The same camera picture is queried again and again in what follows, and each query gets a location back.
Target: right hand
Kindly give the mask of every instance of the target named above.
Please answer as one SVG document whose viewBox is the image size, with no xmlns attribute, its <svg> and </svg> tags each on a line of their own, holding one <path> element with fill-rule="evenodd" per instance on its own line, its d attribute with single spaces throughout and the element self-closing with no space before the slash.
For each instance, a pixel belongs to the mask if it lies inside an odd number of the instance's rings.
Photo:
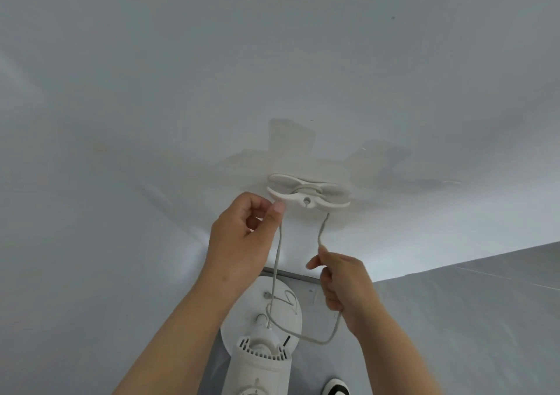
<svg viewBox="0 0 560 395">
<path fill-rule="evenodd" d="M 318 254 L 306 265 L 309 270 L 318 266 L 325 266 L 320 281 L 326 306 L 341 311 L 348 329 L 356 335 L 360 323 L 382 307 L 366 267 L 359 259 L 329 252 L 325 246 L 319 246 Z"/>
</svg>

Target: forearm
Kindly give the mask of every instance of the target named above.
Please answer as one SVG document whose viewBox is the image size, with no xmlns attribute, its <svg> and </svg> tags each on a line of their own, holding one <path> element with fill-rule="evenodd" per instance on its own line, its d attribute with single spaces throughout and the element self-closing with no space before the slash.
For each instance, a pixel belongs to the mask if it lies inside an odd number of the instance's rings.
<svg viewBox="0 0 560 395">
<path fill-rule="evenodd" d="M 114 394 L 196 393 L 229 306 L 195 285 L 183 298 Z"/>
<path fill-rule="evenodd" d="M 380 301 L 372 302 L 356 336 L 375 395 L 441 394 L 420 353 Z"/>
</svg>

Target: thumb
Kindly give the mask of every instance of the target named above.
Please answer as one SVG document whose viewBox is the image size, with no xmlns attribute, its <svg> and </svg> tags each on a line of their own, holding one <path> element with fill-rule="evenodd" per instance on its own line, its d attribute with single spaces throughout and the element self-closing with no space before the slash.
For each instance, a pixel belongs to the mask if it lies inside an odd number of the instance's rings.
<svg viewBox="0 0 560 395">
<path fill-rule="evenodd" d="M 318 257 L 321 260 L 321 264 L 329 267 L 331 270 L 336 268 L 340 261 L 338 253 L 329 252 L 323 245 L 318 247 Z"/>
<path fill-rule="evenodd" d="M 267 211 L 257 229 L 251 234 L 251 237 L 258 239 L 262 243 L 272 243 L 276 229 L 282 223 L 286 206 L 283 202 L 276 201 Z"/>
</svg>

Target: fingernail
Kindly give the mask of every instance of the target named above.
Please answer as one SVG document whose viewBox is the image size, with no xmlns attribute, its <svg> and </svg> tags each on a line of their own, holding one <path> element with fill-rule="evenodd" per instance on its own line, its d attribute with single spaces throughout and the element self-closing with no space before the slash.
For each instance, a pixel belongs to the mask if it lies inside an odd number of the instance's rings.
<svg viewBox="0 0 560 395">
<path fill-rule="evenodd" d="M 286 209 L 286 205 L 284 204 L 284 202 L 276 201 L 272 205 L 272 209 L 274 209 L 278 214 L 282 214 L 284 212 L 284 209 Z"/>
</svg>

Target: cord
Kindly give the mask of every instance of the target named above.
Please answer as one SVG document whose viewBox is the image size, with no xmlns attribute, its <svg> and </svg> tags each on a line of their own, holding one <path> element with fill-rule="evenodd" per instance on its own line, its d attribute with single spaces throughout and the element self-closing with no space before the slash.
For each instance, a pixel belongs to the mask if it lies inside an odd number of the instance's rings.
<svg viewBox="0 0 560 395">
<path fill-rule="evenodd" d="M 323 223 L 321 224 L 321 228 L 319 229 L 319 235 L 317 236 L 317 243 L 319 246 L 322 245 L 321 243 L 321 235 L 323 233 L 323 230 L 325 230 L 325 224 L 326 221 L 329 219 L 330 213 L 327 213 L 325 219 L 323 220 Z M 327 343 L 331 342 L 334 335 L 336 335 L 337 330 L 338 330 L 338 325 L 340 324 L 340 312 L 337 315 L 337 322 L 334 324 L 334 328 L 332 329 L 332 333 L 330 334 L 330 337 L 326 340 L 326 341 L 319 341 L 317 339 L 314 339 L 312 337 L 309 336 L 305 336 L 305 335 L 300 335 L 296 332 L 292 332 L 288 329 L 283 328 L 282 326 L 280 326 L 276 321 L 274 321 L 274 319 L 272 318 L 272 302 L 274 302 L 274 290 L 276 288 L 276 274 L 278 272 L 278 260 L 280 258 L 280 247 L 282 246 L 282 224 L 280 224 L 279 227 L 279 231 L 280 231 L 280 238 L 278 240 L 278 248 L 276 248 L 276 259 L 274 260 L 274 274 L 272 276 L 272 298 L 270 299 L 270 304 L 267 304 L 265 311 L 267 313 L 267 317 L 268 317 L 268 324 L 267 324 L 267 328 L 270 328 L 271 323 L 274 324 L 277 328 L 279 328 L 280 330 L 286 332 L 289 335 L 298 337 L 300 340 L 302 341 L 307 341 L 307 342 L 311 342 L 311 343 L 316 343 L 317 345 L 326 345 Z"/>
</svg>

